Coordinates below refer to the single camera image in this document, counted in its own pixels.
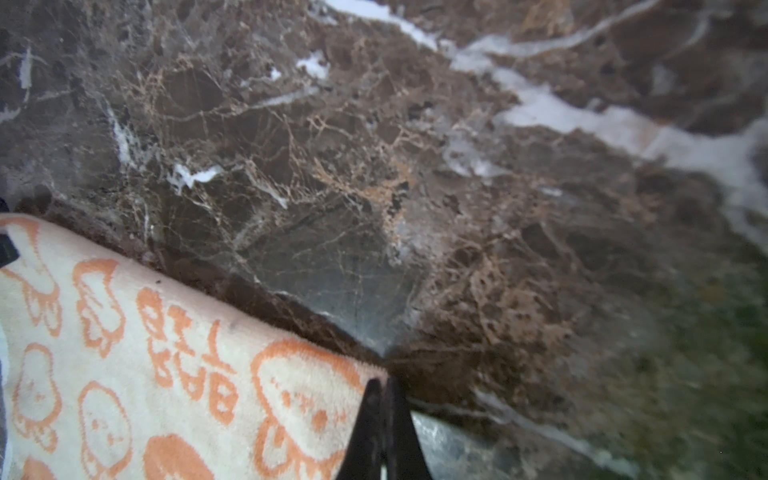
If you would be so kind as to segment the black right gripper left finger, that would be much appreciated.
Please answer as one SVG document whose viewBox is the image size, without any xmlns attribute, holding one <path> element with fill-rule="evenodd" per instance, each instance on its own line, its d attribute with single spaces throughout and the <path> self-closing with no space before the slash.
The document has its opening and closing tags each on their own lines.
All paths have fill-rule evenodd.
<svg viewBox="0 0 768 480">
<path fill-rule="evenodd" d="M 337 480 L 379 480 L 382 468 L 382 385 L 368 381 Z"/>
</svg>

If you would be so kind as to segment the brown pattern towel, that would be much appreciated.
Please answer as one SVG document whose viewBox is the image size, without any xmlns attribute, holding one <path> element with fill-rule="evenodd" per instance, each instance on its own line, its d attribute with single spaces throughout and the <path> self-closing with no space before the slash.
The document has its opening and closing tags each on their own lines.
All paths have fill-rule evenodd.
<svg viewBox="0 0 768 480">
<path fill-rule="evenodd" d="M 332 479 L 373 365 L 5 214 L 5 479 Z"/>
</svg>

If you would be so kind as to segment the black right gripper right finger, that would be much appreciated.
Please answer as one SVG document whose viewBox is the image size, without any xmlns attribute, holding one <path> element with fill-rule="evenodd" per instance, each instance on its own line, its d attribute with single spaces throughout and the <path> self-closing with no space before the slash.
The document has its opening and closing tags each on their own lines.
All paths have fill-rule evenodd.
<svg viewBox="0 0 768 480">
<path fill-rule="evenodd" d="M 390 377 L 383 395 L 384 454 L 389 480 L 432 480 L 404 390 Z"/>
</svg>

